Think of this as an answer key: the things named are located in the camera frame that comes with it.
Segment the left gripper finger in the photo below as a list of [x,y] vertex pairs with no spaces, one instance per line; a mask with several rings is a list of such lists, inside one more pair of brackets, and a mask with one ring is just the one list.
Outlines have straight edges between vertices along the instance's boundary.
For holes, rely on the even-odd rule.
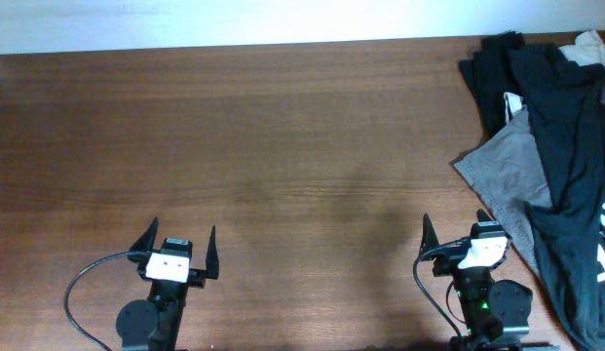
[[216,246],[216,227],[211,228],[206,254],[206,278],[217,280],[219,277],[219,256]]
[[145,232],[131,245],[132,253],[148,253],[153,250],[157,235],[159,220],[154,217]]

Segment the black Nike t-shirt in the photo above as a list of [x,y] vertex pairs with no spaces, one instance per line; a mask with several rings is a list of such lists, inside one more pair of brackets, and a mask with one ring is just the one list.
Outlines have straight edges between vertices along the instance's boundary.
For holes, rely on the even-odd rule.
[[528,217],[541,280],[580,350],[605,350],[605,67],[580,66],[551,44],[509,53],[529,111],[551,205]]

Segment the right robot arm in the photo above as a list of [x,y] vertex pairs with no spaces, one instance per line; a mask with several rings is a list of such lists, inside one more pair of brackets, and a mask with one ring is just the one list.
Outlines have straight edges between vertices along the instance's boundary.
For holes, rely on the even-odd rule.
[[[476,212],[477,222],[468,236],[441,244],[428,215],[423,216],[420,250],[413,263],[415,283],[432,306],[456,333],[450,350],[520,350],[521,338],[529,333],[533,293],[512,280],[496,281],[491,272],[507,258],[512,238],[488,214]],[[431,261],[433,275],[452,278],[448,289],[458,296],[467,328],[460,332],[457,317],[442,309],[418,277],[418,265]]]

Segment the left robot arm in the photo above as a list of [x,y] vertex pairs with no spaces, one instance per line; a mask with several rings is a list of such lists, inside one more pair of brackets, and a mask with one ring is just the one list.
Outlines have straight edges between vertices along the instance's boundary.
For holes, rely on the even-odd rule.
[[206,267],[198,269],[191,266],[193,244],[188,240],[167,238],[154,248],[158,226],[154,219],[129,250],[129,261],[151,288],[146,298],[129,302],[117,316],[123,351],[173,351],[188,290],[202,289],[219,277],[215,227],[209,233]]

